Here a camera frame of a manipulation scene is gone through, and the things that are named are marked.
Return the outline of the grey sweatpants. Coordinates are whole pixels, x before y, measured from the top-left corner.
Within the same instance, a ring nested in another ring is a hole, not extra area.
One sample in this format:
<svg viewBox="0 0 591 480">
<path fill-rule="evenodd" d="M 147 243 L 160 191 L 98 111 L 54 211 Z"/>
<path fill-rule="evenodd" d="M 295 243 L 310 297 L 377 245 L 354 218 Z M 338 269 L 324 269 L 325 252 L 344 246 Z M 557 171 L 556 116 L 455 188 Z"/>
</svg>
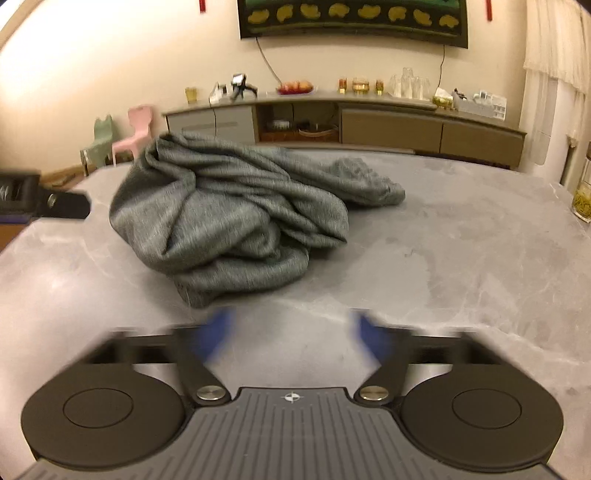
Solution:
<svg viewBox="0 0 591 480">
<path fill-rule="evenodd" d="M 403 187 L 356 158 L 167 132 L 133 162 L 110 205 L 138 259 L 202 308 L 300 279 L 315 249 L 346 244 L 351 206 L 401 204 Z"/>
</svg>

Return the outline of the green plastic child chair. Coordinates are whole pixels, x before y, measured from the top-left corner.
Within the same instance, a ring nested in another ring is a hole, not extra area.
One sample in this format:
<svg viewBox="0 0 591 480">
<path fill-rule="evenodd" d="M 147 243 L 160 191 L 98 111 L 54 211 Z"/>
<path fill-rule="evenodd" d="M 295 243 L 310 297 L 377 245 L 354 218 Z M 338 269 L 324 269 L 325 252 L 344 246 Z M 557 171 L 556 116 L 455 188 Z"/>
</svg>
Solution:
<svg viewBox="0 0 591 480">
<path fill-rule="evenodd" d="M 96 168 L 112 165 L 112 145 L 115 141 L 115 125 L 110 115 L 97 118 L 93 127 L 94 139 L 89 147 L 80 151 L 80 161 L 85 176 L 90 174 L 90 165 Z"/>
</svg>

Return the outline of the pink plastic child chair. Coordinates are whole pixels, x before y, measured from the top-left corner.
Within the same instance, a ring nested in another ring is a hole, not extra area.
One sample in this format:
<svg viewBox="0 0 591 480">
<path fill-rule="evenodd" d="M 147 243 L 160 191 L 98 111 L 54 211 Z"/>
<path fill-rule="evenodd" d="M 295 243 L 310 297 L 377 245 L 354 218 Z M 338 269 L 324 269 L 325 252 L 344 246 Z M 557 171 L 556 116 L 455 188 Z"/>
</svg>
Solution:
<svg viewBox="0 0 591 480">
<path fill-rule="evenodd" d="M 113 164 L 117 164 L 117 156 L 127 152 L 136 159 L 141 151 L 152 140 L 151 122 L 153 119 L 152 107 L 140 105 L 128 110 L 127 118 L 133 132 L 130 136 L 118 140 L 112 144 L 111 154 Z"/>
</svg>

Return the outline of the yellow cup on sideboard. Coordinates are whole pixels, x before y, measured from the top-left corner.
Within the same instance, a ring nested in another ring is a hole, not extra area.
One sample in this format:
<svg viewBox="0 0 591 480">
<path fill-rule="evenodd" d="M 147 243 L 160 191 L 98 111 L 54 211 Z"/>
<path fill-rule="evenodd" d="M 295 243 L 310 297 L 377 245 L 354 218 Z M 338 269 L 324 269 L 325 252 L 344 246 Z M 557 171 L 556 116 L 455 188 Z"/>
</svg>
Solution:
<svg viewBox="0 0 591 480">
<path fill-rule="evenodd" d="M 198 93 L 196 87 L 186 87 L 184 90 L 185 99 L 188 104 L 197 103 Z"/>
</svg>

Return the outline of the long grey tv sideboard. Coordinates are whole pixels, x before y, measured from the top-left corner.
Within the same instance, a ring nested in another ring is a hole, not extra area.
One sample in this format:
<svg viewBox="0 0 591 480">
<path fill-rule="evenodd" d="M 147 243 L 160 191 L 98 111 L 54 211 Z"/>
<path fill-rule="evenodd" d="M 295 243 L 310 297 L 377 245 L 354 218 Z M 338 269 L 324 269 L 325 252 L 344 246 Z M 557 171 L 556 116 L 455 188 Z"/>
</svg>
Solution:
<svg viewBox="0 0 591 480">
<path fill-rule="evenodd" d="M 171 132 L 245 144 L 403 151 L 511 170 L 520 164 L 526 138 L 501 120 L 428 101 L 327 92 L 199 102 L 163 117 Z"/>
</svg>

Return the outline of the glass jar of green tea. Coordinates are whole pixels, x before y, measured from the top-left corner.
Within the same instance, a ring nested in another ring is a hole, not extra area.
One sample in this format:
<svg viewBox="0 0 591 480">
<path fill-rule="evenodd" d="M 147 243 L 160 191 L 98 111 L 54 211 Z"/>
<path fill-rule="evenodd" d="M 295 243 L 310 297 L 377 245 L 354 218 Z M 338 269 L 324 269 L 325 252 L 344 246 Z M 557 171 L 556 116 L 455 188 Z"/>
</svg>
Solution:
<svg viewBox="0 0 591 480">
<path fill-rule="evenodd" d="M 571 210 L 580 220 L 589 224 L 591 222 L 591 145 L 588 146 L 585 165 L 579 184 L 573 195 Z"/>
</svg>

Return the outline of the black gadget on sideboard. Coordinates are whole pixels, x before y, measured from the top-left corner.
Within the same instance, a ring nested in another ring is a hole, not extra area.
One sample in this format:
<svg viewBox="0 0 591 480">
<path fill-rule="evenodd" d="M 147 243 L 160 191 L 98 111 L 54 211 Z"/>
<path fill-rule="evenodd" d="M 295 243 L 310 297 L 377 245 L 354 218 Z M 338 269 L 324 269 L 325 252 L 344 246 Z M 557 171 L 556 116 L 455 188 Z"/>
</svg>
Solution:
<svg viewBox="0 0 591 480">
<path fill-rule="evenodd" d="M 246 81 L 246 75 L 243 73 L 238 73 L 232 76 L 231 79 L 231 95 L 230 100 L 235 102 L 238 98 L 244 98 L 246 92 L 252 93 L 254 97 L 259 96 L 259 91 L 256 87 L 250 85 Z"/>
</svg>

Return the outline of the clear drinking glasses group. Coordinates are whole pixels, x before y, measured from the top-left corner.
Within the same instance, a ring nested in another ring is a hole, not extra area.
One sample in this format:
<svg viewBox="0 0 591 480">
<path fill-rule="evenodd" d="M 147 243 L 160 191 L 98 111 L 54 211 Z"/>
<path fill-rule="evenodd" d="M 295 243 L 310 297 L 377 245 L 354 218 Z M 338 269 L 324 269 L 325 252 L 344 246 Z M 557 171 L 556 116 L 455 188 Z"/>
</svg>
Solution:
<svg viewBox="0 0 591 480">
<path fill-rule="evenodd" d="M 427 78 L 414 74 L 410 67 L 404 67 L 400 75 L 391 77 L 387 92 L 395 98 L 430 101 L 432 99 L 431 83 Z"/>
</svg>

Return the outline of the red fruit plate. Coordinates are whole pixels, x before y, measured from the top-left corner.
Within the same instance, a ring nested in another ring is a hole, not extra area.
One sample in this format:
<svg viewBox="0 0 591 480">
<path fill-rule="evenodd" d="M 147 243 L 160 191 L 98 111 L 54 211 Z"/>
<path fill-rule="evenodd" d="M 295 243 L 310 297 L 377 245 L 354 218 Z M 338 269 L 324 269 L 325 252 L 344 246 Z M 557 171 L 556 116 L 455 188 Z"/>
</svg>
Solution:
<svg viewBox="0 0 591 480">
<path fill-rule="evenodd" d="M 314 85 L 308 81 L 284 82 L 276 89 L 280 95 L 304 95 L 311 93 Z"/>
</svg>

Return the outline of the cream curtain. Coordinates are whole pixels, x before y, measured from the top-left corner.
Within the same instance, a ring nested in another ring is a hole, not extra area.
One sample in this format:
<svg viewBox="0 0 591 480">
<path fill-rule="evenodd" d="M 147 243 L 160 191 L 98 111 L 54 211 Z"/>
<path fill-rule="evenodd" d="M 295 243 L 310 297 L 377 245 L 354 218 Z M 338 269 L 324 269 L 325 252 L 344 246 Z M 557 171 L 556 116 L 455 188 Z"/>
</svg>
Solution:
<svg viewBox="0 0 591 480">
<path fill-rule="evenodd" d="M 528 1 L 519 170 L 573 190 L 590 143 L 590 13 L 577 1 Z"/>
</svg>

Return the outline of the red chinese knot ornament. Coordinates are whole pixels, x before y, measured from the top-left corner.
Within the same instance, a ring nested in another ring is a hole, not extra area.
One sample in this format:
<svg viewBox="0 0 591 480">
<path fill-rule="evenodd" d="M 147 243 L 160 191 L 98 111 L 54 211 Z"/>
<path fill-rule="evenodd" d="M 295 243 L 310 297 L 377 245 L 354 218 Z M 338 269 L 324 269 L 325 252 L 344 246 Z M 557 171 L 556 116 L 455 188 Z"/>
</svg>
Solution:
<svg viewBox="0 0 591 480">
<path fill-rule="evenodd" d="M 491 0 L 485 0 L 485 5 L 486 5 L 486 17 L 487 17 L 487 21 L 488 22 L 492 22 L 493 21 L 492 1 Z"/>
</svg>

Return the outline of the framed green yellow wall picture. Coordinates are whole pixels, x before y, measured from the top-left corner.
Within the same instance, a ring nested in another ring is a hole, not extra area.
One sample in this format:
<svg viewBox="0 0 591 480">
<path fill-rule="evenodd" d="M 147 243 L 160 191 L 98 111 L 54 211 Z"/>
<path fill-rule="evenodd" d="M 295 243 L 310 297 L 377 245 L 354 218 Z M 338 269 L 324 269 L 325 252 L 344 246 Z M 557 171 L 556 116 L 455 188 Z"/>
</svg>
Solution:
<svg viewBox="0 0 591 480">
<path fill-rule="evenodd" d="M 239 1 L 240 36 L 378 35 L 469 47 L 465 1 Z"/>
</svg>

